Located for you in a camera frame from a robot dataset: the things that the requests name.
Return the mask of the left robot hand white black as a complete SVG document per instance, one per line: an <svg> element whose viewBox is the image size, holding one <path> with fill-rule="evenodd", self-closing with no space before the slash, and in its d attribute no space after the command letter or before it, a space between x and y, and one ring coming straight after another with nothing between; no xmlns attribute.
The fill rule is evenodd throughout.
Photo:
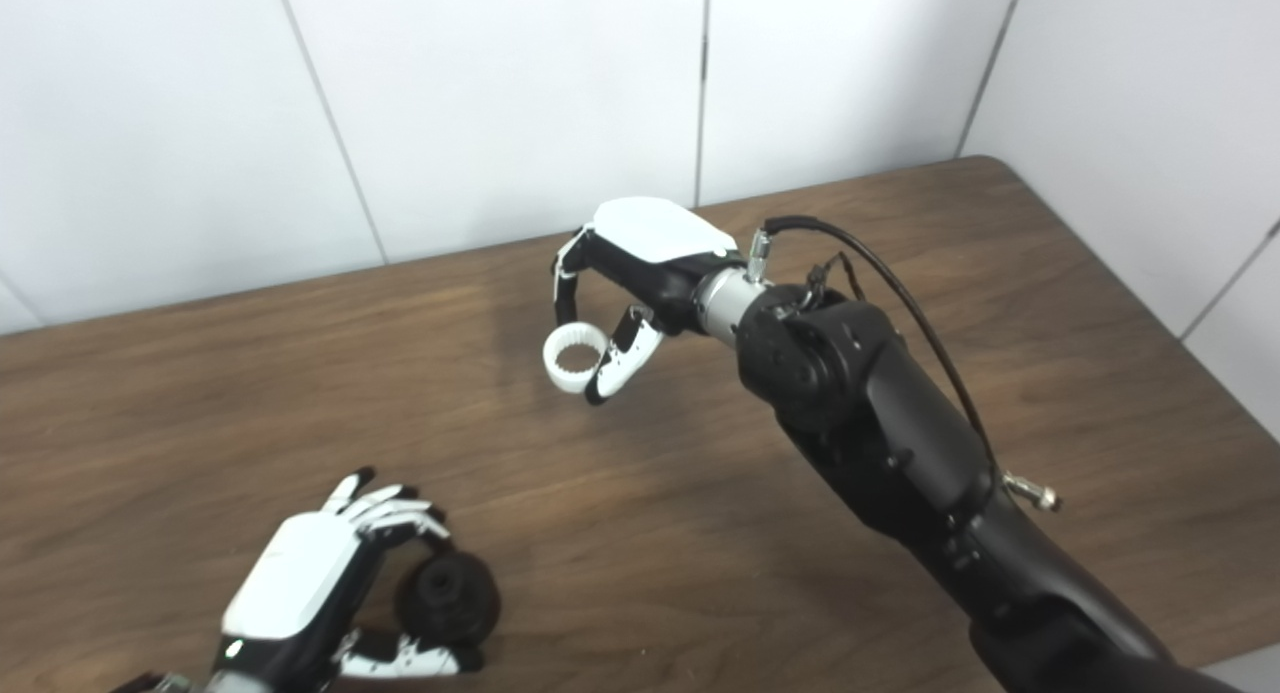
<svg viewBox="0 0 1280 693"><path fill-rule="evenodd" d="M210 692L325 692L335 681L452 678L483 669L500 619L489 566L462 551L445 514L406 484L344 477L315 510L287 518L232 597ZM397 629L356 623L390 551L426 550L396 588Z"/></svg>

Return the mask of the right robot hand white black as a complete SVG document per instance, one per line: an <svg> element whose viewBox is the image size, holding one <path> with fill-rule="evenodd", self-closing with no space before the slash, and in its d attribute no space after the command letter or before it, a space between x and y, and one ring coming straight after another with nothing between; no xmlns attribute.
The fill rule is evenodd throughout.
<svg viewBox="0 0 1280 693"><path fill-rule="evenodd" d="M579 277L595 272L634 297L611 333L580 322ZM735 345L763 289L732 236L657 197L614 199L559 247L550 265L556 328L543 346L552 384L591 405L616 396L664 339L691 332Z"/></svg>

